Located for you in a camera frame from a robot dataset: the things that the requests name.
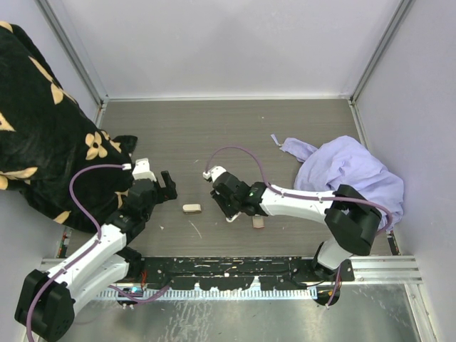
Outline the pink stapler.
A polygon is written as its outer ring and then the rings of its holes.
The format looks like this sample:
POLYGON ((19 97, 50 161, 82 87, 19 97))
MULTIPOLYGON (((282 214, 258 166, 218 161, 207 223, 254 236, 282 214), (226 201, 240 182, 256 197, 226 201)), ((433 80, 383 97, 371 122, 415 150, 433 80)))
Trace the pink stapler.
POLYGON ((227 221, 228 223, 231 223, 231 222, 233 222, 237 217, 238 217, 238 215, 234 215, 234 216, 232 216, 232 217, 227 217, 227 218, 226 218, 226 221, 227 221))

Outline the beige stapler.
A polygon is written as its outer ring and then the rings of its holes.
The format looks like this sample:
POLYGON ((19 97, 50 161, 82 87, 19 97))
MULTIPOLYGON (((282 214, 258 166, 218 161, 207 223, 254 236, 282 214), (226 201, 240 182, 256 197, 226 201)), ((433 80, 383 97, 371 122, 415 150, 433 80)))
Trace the beige stapler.
POLYGON ((202 206, 200 204, 184 204, 182 211, 185 214, 199 214, 202 212, 202 206))

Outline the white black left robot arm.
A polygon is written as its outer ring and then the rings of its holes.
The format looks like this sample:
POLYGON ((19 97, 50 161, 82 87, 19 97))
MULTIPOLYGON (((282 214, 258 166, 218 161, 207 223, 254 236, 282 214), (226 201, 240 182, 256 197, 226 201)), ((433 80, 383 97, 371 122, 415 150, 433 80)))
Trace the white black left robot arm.
POLYGON ((24 279, 14 318, 26 328, 29 341, 39 336, 58 341, 75 317, 101 291, 124 279, 137 281, 143 273, 141 256, 128 247, 145 228, 157 204, 177 198, 169 172, 134 171, 134 182, 122 206, 96 234, 70 257, 47 271, 33 270, 24 279))

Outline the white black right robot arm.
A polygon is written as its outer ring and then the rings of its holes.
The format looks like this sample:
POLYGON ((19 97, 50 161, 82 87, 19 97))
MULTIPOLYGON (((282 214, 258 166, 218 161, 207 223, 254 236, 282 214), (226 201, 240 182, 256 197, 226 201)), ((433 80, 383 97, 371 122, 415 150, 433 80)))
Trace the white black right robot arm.
POLYGON ((266 182, 248 185, 220 166, 203 172, 203 178, 212 183, 211 197, 228 222, 246 214, 297 217, 326 225, 332 237, 320 244, 311 263, 313 274, 322 281, 335 279, 349 257, 371 252, 381 213, 351 186, 307 192, 266 182))

